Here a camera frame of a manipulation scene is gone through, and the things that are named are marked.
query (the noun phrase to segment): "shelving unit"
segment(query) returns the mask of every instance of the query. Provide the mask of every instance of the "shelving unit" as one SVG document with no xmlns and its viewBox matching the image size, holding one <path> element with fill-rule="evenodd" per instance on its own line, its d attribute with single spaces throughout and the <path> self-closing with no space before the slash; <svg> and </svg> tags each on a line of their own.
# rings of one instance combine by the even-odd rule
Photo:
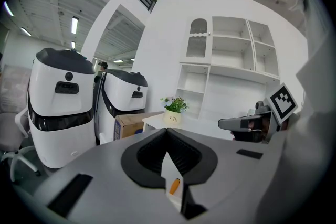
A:
<svg viewBox="0 0 336 224">
<path fill-rule="evenodd" d="M 213 36 L 246 38 L 250 40 L 246 19 L 232 17 L 213 17 Z"/>
<path fill-rule="evenodd" d="M 186 101 L 189 107 L 186 114 L 191 118 L 198 119 L 201 112 L 204 94 L 178 89 L 176 91 L 176 96 L 181 97 Z"/>
<path fill-rule="evenodd" d="M 209 66 L 181 65 L 176 96 L 186 100 L 188 115 L 198 118 L 209 76 Z"/>
<path fill-rule="evenodd" d="M 274 47 L 271 32 L 267 25 L 249 21 L 254 42 L 261 42 Z"/>
<path fill-rule="evenodd" d="M 272 76 L 267 73 L 259 73 L 259 72 L 245 70 L 241 68 L 221 66 L 221 65 L 211 65 L 210 74 L 244 79 L 244 80 L 258 82 L 261 84 L 273 83 L 275 81 L 280 82 L 280 79 L 278 77 Z"/>
<path fill-rule="evenodd" d="M 176 95 L 186 100 L 189 117 L 231 116 L 223 111 L 236 116 L 280 84 L 267 25 L 232 17 L 193 19 L 188 25 Z"/>
<path fill-rule="evenodd" d="M 279 76 L 274 42 L 267 25 L 249 21 L 256 53 L 256 71 Z"/>
<path fill-rule="evenodd" d="M 251 41 L 243 38 L 213 37 L 211 64 L 253 70 Z"/>
</svg>

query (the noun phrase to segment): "potted plant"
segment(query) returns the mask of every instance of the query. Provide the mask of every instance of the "potted plant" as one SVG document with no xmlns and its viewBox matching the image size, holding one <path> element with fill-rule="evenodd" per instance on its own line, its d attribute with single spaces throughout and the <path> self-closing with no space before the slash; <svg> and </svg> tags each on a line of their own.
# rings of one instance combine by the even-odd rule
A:
<svg viewBox="0 0 336 224">
<path fill-rule="evenodd" d="M 163 115 L 163 121 L 170 124 L 179 124 L 181 122 L 181 113 L 187 108 L 186 102 L 181 98 L 161 98 L 163 107 L 166 111 Z"/>
</svg>

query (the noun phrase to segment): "cardboard box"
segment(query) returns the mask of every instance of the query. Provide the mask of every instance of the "cardboard box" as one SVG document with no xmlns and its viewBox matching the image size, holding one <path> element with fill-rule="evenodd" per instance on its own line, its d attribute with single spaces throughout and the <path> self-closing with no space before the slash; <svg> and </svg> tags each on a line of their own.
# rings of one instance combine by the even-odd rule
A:
<svg viewBox="0 0 336 224">
<path fill-rule="evenodd" d="M 114 140 L 142 133 L 144 124 L 142 120 L 162 113 L 163 111 L 142 114 L 117 115 L 115 117 L 116 121 L 114 123 Z"/>
</svg>

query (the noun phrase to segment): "chair leg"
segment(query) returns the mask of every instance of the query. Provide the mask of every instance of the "chair leg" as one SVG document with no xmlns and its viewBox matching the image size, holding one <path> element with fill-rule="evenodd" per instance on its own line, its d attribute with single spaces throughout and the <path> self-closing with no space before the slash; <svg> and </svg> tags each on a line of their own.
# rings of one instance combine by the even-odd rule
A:
<svg viewBox="0 0 336 224">
<path fill-rule="evenodd" d="M 33 151 L 35 149 L 35 146 L 26 146 L 24 148 L 21 148 L 19 150 L 19 153 L 21 153 L 22 155 L 26 154 L 29 151 Z"/>
<path fill-rule="evenodd" d="M 34 172 L 38 171 L 37 167 L 34 164 L 32 164 L 29 160 L 27 160 L 24 156 L 22 156 L 21 154 L 19 154 L 17 156 L 17 159 L 19 159 L 21 162 L 23 162 L 24 164 L 26 164 Z"/>
<path fill-rule="evenodd" d="M 10 171 L 11 171 L 11 181 L 15 181 L 15 166 L 18 161 L 18 154 L 14 154 L 12 163 L 10 164 Z"/>
<path fill-rule="evenodd" d="M 13 157 L 14 157 L 14 152 L 8 152 L 2 155 L 1 161 L 4 161 L 5 159 L 8 159 L 8 158 L 13 158 Z"/>
</svg>

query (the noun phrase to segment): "flower pot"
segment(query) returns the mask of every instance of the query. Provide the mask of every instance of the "flower pot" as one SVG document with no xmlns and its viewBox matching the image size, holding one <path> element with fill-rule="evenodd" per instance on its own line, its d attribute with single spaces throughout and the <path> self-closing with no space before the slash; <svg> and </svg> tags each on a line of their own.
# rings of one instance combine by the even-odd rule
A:
<svg viewBox="0 0 336 224">
<path fill-rule="evenodd" d="M 169 124 L 179 124 L 181 122 L 181 114 L 166 109 L 163 114 L 163 121 Z"/>
</svg>

